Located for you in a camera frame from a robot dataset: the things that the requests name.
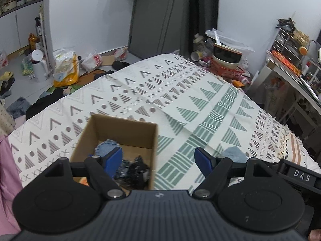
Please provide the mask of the blue denim octopus toy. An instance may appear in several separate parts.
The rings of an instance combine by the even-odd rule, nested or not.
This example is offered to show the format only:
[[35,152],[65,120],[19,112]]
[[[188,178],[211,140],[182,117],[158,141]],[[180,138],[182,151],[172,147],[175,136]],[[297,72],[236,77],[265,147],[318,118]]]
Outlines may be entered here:
[[95,148],[95,155],[104,157],[116,147],[120,147],[120,145],[116,141],[107,139],[106,141],[97,145],[97,147]]

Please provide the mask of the dark patterned plastic bag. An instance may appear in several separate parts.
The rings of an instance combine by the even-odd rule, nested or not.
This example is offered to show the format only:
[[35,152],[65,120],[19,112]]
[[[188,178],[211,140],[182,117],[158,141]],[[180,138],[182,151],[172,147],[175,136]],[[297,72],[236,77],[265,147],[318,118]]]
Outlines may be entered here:
[[126,189],[144,190],[149,184],[150,168],[142,156],[137,156],[133,161],[123,159],[114,179]]

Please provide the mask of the fluffy grey-blue plush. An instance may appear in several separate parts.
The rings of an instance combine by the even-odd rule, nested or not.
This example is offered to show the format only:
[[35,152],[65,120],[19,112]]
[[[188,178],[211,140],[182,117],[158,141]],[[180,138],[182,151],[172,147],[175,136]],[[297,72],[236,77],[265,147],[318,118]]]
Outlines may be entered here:
[[234,163],[246,163],[248,157],[237,146],[225,149],[221,155],[231,159]]

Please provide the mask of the brown cardboard box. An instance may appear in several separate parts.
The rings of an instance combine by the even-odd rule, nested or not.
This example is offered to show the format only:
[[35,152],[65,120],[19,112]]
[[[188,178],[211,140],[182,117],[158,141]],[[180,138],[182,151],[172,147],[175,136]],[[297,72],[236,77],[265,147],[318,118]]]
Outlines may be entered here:
[[87,122],[71,162],[96,156],[108,176],[123,188],[151,190],[155,175],[158,126],[95,114]]

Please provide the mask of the patterned white green blanket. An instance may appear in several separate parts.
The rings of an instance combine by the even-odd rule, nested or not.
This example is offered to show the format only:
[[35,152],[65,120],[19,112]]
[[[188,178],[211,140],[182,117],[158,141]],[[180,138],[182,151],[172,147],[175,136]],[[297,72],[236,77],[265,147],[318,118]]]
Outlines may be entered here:
[[286,126],[244,92],[175,54],[161,54],[105,75],[61,98],[9,137],[23,185],[59,157],[71,157],[93,114],[158,125],[157,189],[195,189],[198,146],[214,156],[232,146],[266,162],[319,165]]

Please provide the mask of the dark desk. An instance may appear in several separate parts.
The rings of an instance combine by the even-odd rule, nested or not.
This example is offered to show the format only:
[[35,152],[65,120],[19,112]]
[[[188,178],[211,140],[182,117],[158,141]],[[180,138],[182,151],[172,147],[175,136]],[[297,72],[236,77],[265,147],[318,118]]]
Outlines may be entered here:
[[320,136],[320,103],[270,52],[246,94],[304,142]]

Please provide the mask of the red plastic basket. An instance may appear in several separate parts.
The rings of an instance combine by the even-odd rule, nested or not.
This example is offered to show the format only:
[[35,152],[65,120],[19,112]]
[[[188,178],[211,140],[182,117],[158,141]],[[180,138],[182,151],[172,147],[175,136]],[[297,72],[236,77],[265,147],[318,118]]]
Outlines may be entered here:
[[240,76],[244,73],[244,71],[239,67],[236,67],[235,69],[226,68],[216,63],[213,58],[209,59],[208,68],[213,74],[232,80],[239,80]]

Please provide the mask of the yellow white feed bag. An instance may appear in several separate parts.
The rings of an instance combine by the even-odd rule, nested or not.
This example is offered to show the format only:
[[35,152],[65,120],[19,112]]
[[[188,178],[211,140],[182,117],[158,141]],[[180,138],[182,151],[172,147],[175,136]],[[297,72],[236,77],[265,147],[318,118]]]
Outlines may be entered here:
[[79,61],[76,52],[70,48],[53,51],[54,75],[53,85],[56,88],[66,87],[78,82]]

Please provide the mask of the white red plastic bag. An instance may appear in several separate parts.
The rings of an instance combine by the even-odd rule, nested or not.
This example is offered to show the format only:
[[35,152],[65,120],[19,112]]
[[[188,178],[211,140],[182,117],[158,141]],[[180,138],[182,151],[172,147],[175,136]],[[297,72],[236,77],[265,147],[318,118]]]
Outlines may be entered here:
[[88,73],[96,70],[102,64],[102,57],[98,53],[90,53],[82,60],[82,68]]

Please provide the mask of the black white round bowl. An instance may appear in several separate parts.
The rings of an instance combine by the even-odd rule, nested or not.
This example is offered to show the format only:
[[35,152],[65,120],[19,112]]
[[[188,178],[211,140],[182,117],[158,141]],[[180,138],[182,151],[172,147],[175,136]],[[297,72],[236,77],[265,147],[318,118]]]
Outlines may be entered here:
[[225,68],[236,69],[241,62],[242,56],[243,53],[239,50],[222,44],[214,44],[213,60]]

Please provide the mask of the grey desk drawer organizer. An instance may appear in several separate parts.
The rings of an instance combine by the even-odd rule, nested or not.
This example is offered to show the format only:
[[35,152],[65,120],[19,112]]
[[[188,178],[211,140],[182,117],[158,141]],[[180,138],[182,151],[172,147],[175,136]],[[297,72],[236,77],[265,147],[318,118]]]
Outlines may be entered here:
[[286,31],[279,29],[278,33],[272,43],[270,51],[277,51],[287,58],[292,64],[300,63],[302,54],[299,52],[300,43],[297,42]]

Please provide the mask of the white trash bin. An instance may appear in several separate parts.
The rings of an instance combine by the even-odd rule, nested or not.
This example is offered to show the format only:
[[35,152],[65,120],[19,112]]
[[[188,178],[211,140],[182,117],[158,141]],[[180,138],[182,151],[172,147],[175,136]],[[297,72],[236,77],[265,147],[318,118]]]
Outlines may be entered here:
[[47,80],[50,72],[44,59],[43,52],[41,50],[34,50],[31,53],[31,61],[33,64],[33,72],[38,82],[44,82]]

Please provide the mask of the orange bottle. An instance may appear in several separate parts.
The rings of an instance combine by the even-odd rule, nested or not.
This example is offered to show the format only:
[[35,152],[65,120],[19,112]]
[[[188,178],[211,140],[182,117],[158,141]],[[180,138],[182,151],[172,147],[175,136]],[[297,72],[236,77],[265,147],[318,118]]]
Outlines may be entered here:
[[34,51],[36,49],[36,42],[37,42],[37,36],[30,33],[28,37],[28,43],[30,46],[31,51]]

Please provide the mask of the grey wardrobe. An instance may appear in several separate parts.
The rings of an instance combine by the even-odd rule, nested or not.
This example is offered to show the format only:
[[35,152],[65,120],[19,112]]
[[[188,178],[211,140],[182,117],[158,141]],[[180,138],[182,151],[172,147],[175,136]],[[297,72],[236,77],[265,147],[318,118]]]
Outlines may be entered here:
[[134,0],[129,51],[140,59],[189,53],[190,0]]

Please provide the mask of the black flat screen leaning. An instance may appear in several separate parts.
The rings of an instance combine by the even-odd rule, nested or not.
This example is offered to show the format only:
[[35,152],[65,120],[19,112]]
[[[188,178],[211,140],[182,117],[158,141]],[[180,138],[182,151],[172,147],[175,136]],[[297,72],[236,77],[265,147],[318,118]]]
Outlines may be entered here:
[[194,37],[217,29],[219,0],[189,0],[188,7],[188,52],[194,50]]

